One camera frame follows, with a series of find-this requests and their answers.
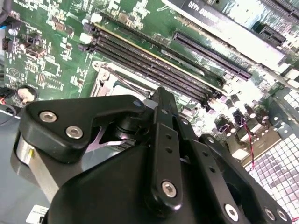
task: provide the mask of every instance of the white label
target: white label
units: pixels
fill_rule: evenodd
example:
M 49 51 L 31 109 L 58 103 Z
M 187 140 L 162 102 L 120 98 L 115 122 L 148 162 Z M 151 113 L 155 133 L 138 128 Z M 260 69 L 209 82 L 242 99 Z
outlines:
M 40 205 L 35 205 L 33 206 L 31 212 L 29 213 L 26 223 L 29 224 L 40 224 L 43 221 L 43 218 L 45 214 L 47 213 L 48 208 L 40 206 Z

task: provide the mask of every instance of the electronic component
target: electronic component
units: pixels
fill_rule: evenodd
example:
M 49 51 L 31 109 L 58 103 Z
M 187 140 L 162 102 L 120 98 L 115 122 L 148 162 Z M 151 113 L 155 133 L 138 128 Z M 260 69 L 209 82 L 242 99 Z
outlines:
M 239 111 L 235 111 L 233 113 L 233 116 L 234 116 L 234 120 L 235 122 L 240 126 L 240 127 L 243 127 L 244 125 L 244 122 L 245 122 L 245 117 L 244 115 Z
M 269 42 L 273 46 L 281 46 L 286 38 L 282 36 L 279 32 L 273 30 L 271 27 L 257 23 L 253 28 L 266 42 Z
M 59 21 L 57 21 L 55 23 L 55 28 L 58 31 L 64 31 L 64 32 L 66 32 L 68 35 L 72 35 L 72 33 L 73 33 L 73 28 L 71 28 L 69 26 L 66 26 L 63 23 L 59 22 Z
M 236 132 L 236 128 L 228 121 L 225 117 L 221 116 L 219 120 L 216 122 L 216 128 L 219 133 L 225 133 L 227 137 L 231 136 L 232 133 Z
M 92 30 L 90 24 L 84 24 L 84 28 L 85 30 Z M 129 44 L 128 41 L 113 36 L 104 30 L 97 31 L 97 34 L 99 37 L 97 37 L 96 45 L 89 47 L 79 45 L 78 48 L 89 52 L 92 52 L 91 49 L 95 50 L 122 66 L 134 70 L 143 77 L 156 80 L 161 85 L 176 90 L 197 102 L 202 102 L 207 95 L 212 95 L 215 91 L 166 61 Z
M 281 14 L 286 20 L 299 25 L 299 10 L 285 0 L 261 0 L 270 6 L 277 13 Z
M 232 122 L 228 122 L 229 131 L 235 133 L 237 130 Z
M 91 91 L 91 97 L 102 97 L 107 95 L 114 87 L 117 77 L 101 67 Z
M 62 23 L 60 23 L 60 22 L 56 22 L 56 23 L 55 23 L 55 28 L 56 28 L 56 30 L 58 30 L 58 31 L 64 31 L 65 26 L 64 26 L 64 24 L 62 24 Z
M 129 15 L 128 19 L 131 21 L 131 22 L 134 22 L 136 17 L 135 16 L 132 16 L 132 15 Z
M 21 99 L 23 104 L 33 102 L 38 98 L 37 91 L 28 85 L 21 86 L 17 90 L 17 95 Z
M 268 132 L 268 131 L 266 131 L 266 130 L 268 130 L 268 128 L 264 127 L 255 118 L 248 120 L 246 122 L 246 125 L 247 125 L 247 128 L 249 129 L 249 131 L 252 133 L 255 133 L 255 134 L 258 133 L 260 130 L 263 130 L 262 131 L 263 133 Z M 249 139 L 248 132 L 245 127 L 242 127 L 237 131 L 237 136 L 240 139 L 240 141 L 243 141 L 243 142 L 246 142 Z
M 154 39 L 163 45 L 168 45 L 171 42 L 169 39 L 162 37 L 160 34 L 155 34 Z
M 225 104 L 228 107 L 229 112 L 234 113 L 237 110 L 231 99 L 228 99 Z
M 189 118 L 193 116 L 192 110 L 187 107 L 183 107 L 181 113 Z
M 8 16 L 3 23 L 1 23 L 0 29 L 8 28 L 15 29 L 21 26 L 21 21 L 16 20 L 15 18 Z
M 296 69 L 290 69 L 284 76 L 287 80 L 288 84 L 294 86 L 295 88 L 299 88 L 299 71 Z
M 113 23 L 115 23 L 115 25 L 118 26 L 118 29 L 119 28 L 125 29 L 126 34 L 127 35 L 130 34 L 130 36 L 131 37 L 133 36 L 134 39 L 135 39 L 135 37 L 141 38 L 143 40 L 146 40 L 150 44 L 152 44 L 152 46 L 158 47 L 159 49 L 161 49 L 161 51 L 164 50 L 164 52 L 167 52 L 168 55 L 171 55 L 171 58 L 174 58 L 176 61 L 178 61 L 179 64 L 183 64 L 184 66 L 186 66 L 186 64 L 189 64 L 192 67 L 195 67 L 196 69 L 192 69 L 192 70 L 199 74 L 199 75 L 197 75 L 197 77 L 200 77 L 200 76 L 203 76 L 203 75 L 206 74 L 206 75 L 209 75 L 209 79 L 214 79 L 214 77 L 217 77 L 216 78 L 217 80 L 219 79 L 219 77 L 216 74 L 212 73 L 211 71 L 206 70 L 204 67 L 200 66 L 196 61 L 190 60 L 188 57 L 182 55 L 181 53 L 178 53 L 177 51 L 175 51 L 175 50 L 173 50 L 173 49 L 157 42 L 151 36 L 148 36 L 148 35 L 140 32 L 136 29 L 133 29 L 133 28 L 117 21 L 115 18 L 107 15 L 106 13 L 101 12 L 100 15 L 104 18 L 104 20 L 102 22 L 113 22 Z M 86 32 L 90 33 L 90 32 L 95 32 L 95 30 L 97 30 L 97 28 L 93 27 L 90 24 L 85 24 L 84 25 L 84 30 Z M 189 73 L 188 76 L 196 77 L 191 73 Z
M 285 54 L 218 12 L 202 0 L 162 0 L 164 4 L 177 11 L 203 29 L 219 37 L 240 53 L 270 69 L 277 70 Z
M 268 113 L 264 109 L 261 109 L 258 112 L 258 116 L 261 117 L 263 121 L 266 121 L 266 120 L 269 119 L 269 115 L 268 115 Z
M 2 50 L 6 52 L 12 52 L 13 51 L 13 40 L 9 38 L 3 38 L 2 39 Z
M 233 64 L 233 62 L 228 61 L 227 59 L 217 55 L 213 51 L 207 49 L 206 47 L 202 46 L 199 42 L 196 40 L 191 39 L 187 35 L 176 31 L 173 40 L 192 52 L 195 52 L 212 62 L 216 63 L 217 65 L 225 68 L 225 70 L 229 71 L 231 74 L 236 75 L 240 79 L 243 79 L 245 81 L 248 81 L 251 78 L 251 74 L 249 74 L 245 69 L 238 67 L 237 65 Z
M 120 12 L 119 15 L 118 15 L 118 20 L 119 20 L 119 22 L 127 23 L 128 15 L 125 14 L 125 13 Z
M 241 108 L 243 106 L 242 102 L 240 101 L 240 99 L 238 98 L 237 95 L 232 95 L 231 96 L 232 102 L 233 104 L 237 107 L 237 108 Z
M 7 87 L 0 87 L 0 98 L 1 99 L 9 99 L 15 95 L 15 90 L 7 88 Z
M 250 118 L 255 118 L 256 117 L 256 113 L 254 112 L 254 110 L 248 106 L 248 105 L 245 105 L 245 109 L 249 115 Z
M 228 144 L 229 151 L 234 158 L 243 160 L 249 156 L 246 145 L 242 142 L 238 142 L 235 136 L 229 136 L 226 139 L 226 143 Z
M 31 33 L 28 35 L 27 42 L 31 44 L 38 44 L 41 41 L 42 37 L 40 34 Z
M 26 55 L 33 58 L 34 60 L 41 58 L 45 55 L 46 49 L 35 45 L 35 44 L 25 44 Z

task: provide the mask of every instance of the black ram slot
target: black ram slot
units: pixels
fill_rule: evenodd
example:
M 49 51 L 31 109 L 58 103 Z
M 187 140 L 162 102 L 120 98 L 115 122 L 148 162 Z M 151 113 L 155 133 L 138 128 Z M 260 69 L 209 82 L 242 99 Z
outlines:
M 199 54 L 199 55 L 209 59 L 210 61 L 216 63 L 217 65 L 225 68 L 227 71 L 229 71 L 233 75 L 236 75 L 237 77 L 239 77 L 245 81 L 248 81 L 252 76 L 244 69 L 237 67 L 236 65 L 232 64 L 227 59 L 220 57 L 219 55 L 215 54 L 211 50 L 200 45 L 197 41 L 191 39 L 190 37 L 178 32 L 178 31 L 175 32 L 175 34 L 173 36 L 173 40 L 175 42 L 185 46 L 189 50 L 196 52 L 197 54 Z
M 124 66 L 125 68 L 129 68 L 133 70 L 136 73 L 141 74 L 144 77 L 149 77 L 153 80 L 156 80 L 161 85 L 165 85 L 166 87 L 173 89 L 177 92 L 180 92 L 181 94 L 189 97 L 192 100 L 195 100 L 197 102 L 202 102 L 204 98 L 200 95 L 197 95 L 196 93 L 193 93 L 192 88 L 188 88 L 188 86 L 178 84 L 176 80 L 173 80 L 169 77 L 161 77 L 160 74 L 153 74 L 151 69 L 147 66 L 144 66 L 142 63 L 137 61 L 130 61 L 129 57 L 127 55 L 123 55 L 121 53 L 121 56 L 116 54 L 114 49 L 106 49 L 104 46 L 96 46 L 95 50 L 108 59 Z
M 299 10 L 285 0 L 261 0 L 261 2 L 273 8 L 281 14 L 286 20 L 299 25 Z
M 101 38 L 101 42 L 110 45 L 113 43 L 113 47 L 117 48 L 118 50 L 122 50 L 124 54 L 130 54 L 132 57 L 135 57 L 135 60 L 142 61 L 144 64 L 147 64 L 153 69 L 159 70 L 159 72 L 166 74 L 167 76 L 170 76 L 178 81 L 178 83 L 184 83 L 188 86 L 190 86 L 192 89 L 197 90 L 201 95 L 212 95 L 212 91 L 204 86 L 200 81 L 187 76 L 185 73 L 181 72 L 180 70 L 177 70 L 165 62 L 146 54 L 145 52 L 141 51 L 140 49 L 134 48 L 128 43 L 125 42 L 119 42 L 119 40 L 116 41 L 116 39 L 110 35 L 107 34 L 105 31 L 101 31 L 99 35 L 102 35 L 102 37 L 106 38 L 107 40 L 104 40 Z
M 269 44 L 277 47 L 281 46 L 285 41 L 286 38 L 282 36 L 279 32 L 273 30 L 271 27 L 261 24 L 260 22 L 257 22 L 253 29 L 261 35 L 261 37 L 268 42 Z
M 146 40 L 147 42 L 155 45 L 156 47 L 162 49 L 162 50 L 166 50 L 167 52 L 169 52 L 170 54 L 174 55 L 175 57 L 177 57 L 180 60 L 185 61 L 186 63 L 192 65 L 193 67 L 199 69 L 199 70 L 203 70 L 204 68 L 201 67 L 200 65 L 198 65 L 196 62 L 190 60 L 189 58 L 187 58 L 186 56 L 162 45 L 161 43 L 159 43 L 158 41 L 154 40 L 153 38 L 151 38 L 150 36 L 147 36 L 141 32 L 139 32 L 138 30 L 132 29 L 129 26 L 127 26 L 126 24 L 119 22 L 118 20 L 116 20 L 115 18 L 111 17 L 110 15 L 107 15 L 103 12 L 100 13 L 100 15 L 105 18 L 108 21 L 112 21 L 113 23 L 117 24 L 118 26 L 120 26 L 122 29 L 126 30 L 128 33 L 131 33 L 133 35 L 135 35 L 136 37 L 142 38 L 144 40 Z M 213 76 L 215 79 L 219 79 L 219 77 L 216 74 L 213 74 L 212 72 L 209 72 L 209 75 Z

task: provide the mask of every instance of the pcie slot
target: pcie slot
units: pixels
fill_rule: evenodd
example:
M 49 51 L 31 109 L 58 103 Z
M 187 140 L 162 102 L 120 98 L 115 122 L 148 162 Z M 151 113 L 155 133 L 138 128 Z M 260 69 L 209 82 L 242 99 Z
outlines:
M 253 29 L 266 41 L 272 44 L 273 46 L 281 46 L 286 38 L 282 36 L 279 32 L 273 30 L 271 27 L 265 24 L 257 22 Z
M 205 87 L 205 89 L 201 88 L 203 86 L 202 83 L 200 83 L 196 79 L 187 76 L 183 72 L 175 68 L 172 68 L 171 66 L 162 62 L 161 60 L 151 55 L 145 54 L 143 51 L 137 48 L 132 48 L 132 46 L 128 43 L 116 40 L 115 37 L 113 37 L 105 31 L 100 31 L 99 35 L 106 38 L 106 40 L 101 38 L 101 42 L 110 45 L 111 47 L 117 48 L 118 50 L 121 50 L 123 54 L 128 54 L 131 57 L 135 58 L 134 60 L 142 61 L 144 64 L 147 64 L 147 66 L 151 67 L 152 69 L 155 69 L 156 72 L 165 74 L 168 77 L 176 79 L 178 83 L 184 83 L 185 85 L 188 85 L 191 88 L 198 90 L 199 94 L 212 94 L 212 91 L 207 89 L 207 87 Z
M 248 81 L 251 78 L 251 74 L 246 72 L 245 70 L 233 65 L 230 61 L 220 57 L 219 55 L 215 54 L 211 50 L 205 48 L 204 46 L 200 45 L 195 40 L 191 39 L 190 37 L 180 33 L 175 32 L 173 36 L 173 40 L 189 50 L 209 59 L 210 61 L 216 63 L 217 65 L 225 68 L 225 70 L 229 71 L 233 75 L 238 76 L 239 78 Z
M 119 63 L 126 68 L 132 69 L 134 72 L 140 73 L 144 77 L 149 77 L 153 80 L 158 81 L 161 85 L 165 85 L 168 88 L 171 88 L 175 91 L 178 91 L 185 96 L 202 102 L 205 99 L 205 96 L 196 91 L 193 88 L 190 88 L 187 85 L 181 84 L 172 77 L 167 76 L 166 74 L 160 73 L 156 69 L 151 68 L 150 65 L 144 64 L 143 62 L 137 60 L 136 58 L 131 57 L 128 54 L 125 54 L 124 51 L 119 51 L 117 48 L 107 46 L 106 43 L 99 44 L 95 46 L 97 52 L 101 53 L 108 59 Z
M 299 10 L 285 0 L 261 0 L 261 2 L 273 8 L 286 20 L 299 25 Z
M 101 12 L 100 15 L 105 18 L 107 21 L 112 21 L 113 23 L 117 24 L 118 26 L 120 26 L 122 29 L 126 30 L 128 33 L 131 33 L 139 38 L 142 38 L 144 40 L 146 40 L 147 42 L 159 47 L 162 50 L 167 51 L 168 53 L 170 53 L 171 55 L 174 55 L 176 58 L 178 58 L 179 60 L 184 61 L 185 63 L 190 64 L 191 66 L 199 69 L 199 70 L 204 70 L 203 67 L 199 66 L 196 62 L 192 61 L 191 59 L 187 58 L 186 56 L 162 45 L 161 43 L 159 43 L 158 41 L 154 40 L 153 38 L 151 38 L 150 36 L 147 36 L 141 32 L 139 32 L 138 30 L 134 30 L 132 28 L 130 28 L 129 26 L 127 26 L 126 24 L 119 22 L 118 20 L 116 20 L 115 18 L 111 17 L 110 15 L 105 14 L 104 12 Z M 209 72 L 209 75 L 213 76 L 216 79 L 219 79 L 219 77 L 216 74 L 213 74 L 212 72 Z
M 271 70 L 280 69 L 285 53 L 269 45 L 247 28 L 237 24 L 204 0 L 161 0 L 174 11 L 235 47 L 237 51 L 257 64 Z

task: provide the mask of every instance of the ram slot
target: ram slot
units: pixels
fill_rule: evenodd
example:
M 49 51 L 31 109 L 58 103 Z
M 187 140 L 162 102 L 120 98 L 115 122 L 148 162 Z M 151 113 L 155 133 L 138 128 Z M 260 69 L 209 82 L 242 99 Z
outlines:
M 203 67 L 201 67 L 200 65 L 198 65 L 196 62 L 192 61 L 191 59 L 189 59 L 188 57 L 162 45 L 161 43 L 159 43 L 158 41 L 154 40 L 153 38 L 151 38 L 150 36 L 147 36 L 143 33 L 141 33 L 138 30 L 132 29 L 130 28 L 128 25 L 119 22 L 118 20 L 116 20 L 115 18 L 111 17 L 110 15 L 107 15 L 106 13 L 101 12 L 100 15 L 106 20 L 106 21 L 111 21 L 115 24 L 117 24 L 119 27 L 121 27 L 122 29 L 126 30 L 128 34 L 132 34 L 135 35 L 136 37 L 139 37 L 141 39 L 146 40 L 147 42 L 153 44 L 154 46 L 160 48 L 163 51 L 167 51 L 168 53 L 170 53 L 171 55 L 175 56 L 176 58 L 178 58 L 181 61 L 184 61 L 185 63 L 193 66 L 194 68 L 198 69 L 198 70 L 205 70 Z M 212 73 L 211 71 L 207 71 L 207 73 L 212 76 L 215 79 L 219 79 L 219 76 L 217 76 L 216 74 Z
M 116 48 L 111 48 L 110 46 L 105 46 L 105 44 L 103 44 L 97 45 L 95 50 L 111 61 L 114 61 L 115 63 L 118 63 L 119 65 L 122 65 L 123 67 L 130 69 L 137 74 L 153 79 L 159 82 L 161 85 L 177 91 L 192 100 L 197 102 L 202 102 L 205 100 L 204 96 L 202 94 L 198 94 L 198 92 L 196 92 L 194 89 L 184 84 L 177 83 L 177 80 L 174 80 L 171 77 L 162 76 L 160 73 L 155 73 L 155 70 L 153 70 L 150 66 L 131 58 L 127 54 L 123 54 L 122 51 L 119 51 Z
M 191 39 L 190 37 L 180 33 L 175 32 L 173 36 L 173 40 L 189 50 L 203 56 L 204 58 L 209 59 L 210 61 L 214 62 L 215 64 L 223 67 L 225 70 L 229 71 L 231 74 L 238 76 L 239 78 L 248 81 L 251 78 L 251 74 L 247 71 L 233 65 L 228 60 L 220 57 L 219 55 L 215 54 L 211 50 L 205 48 L 204 46 L 200 45 L 195 40 Z
M 123 49 L 124 53 L 130 54 L 135 57 L 135 60 L 142 60 L 143 63 L 148 66 L 159 70 L 162 74 L 166 74 L 168 77 L 172 77 L 178 81 L 178 83 L 184 83 L 185 85 L 190 86 L 191 88 L 198 90 L 200 94 L 212 95 L 212 91 L 209 87 L 204 86 L 198 80 L 186 75 L 185 73 L 169 66 L 168 64 L 162 62 L 161 60 L 143 52 L 140 49 L 132 47 L 128 43 L 125 43 L 121 40 L 117 40 L 114 36 L 108 34 L 105 31 L 100 31 L 100 36 L 104 37 L 106 40 L 101 39 L 102 42 L 106 44 L 110 44 L 109 42 L 113 42 L 114 47 L 118 47 L 118 49 Z

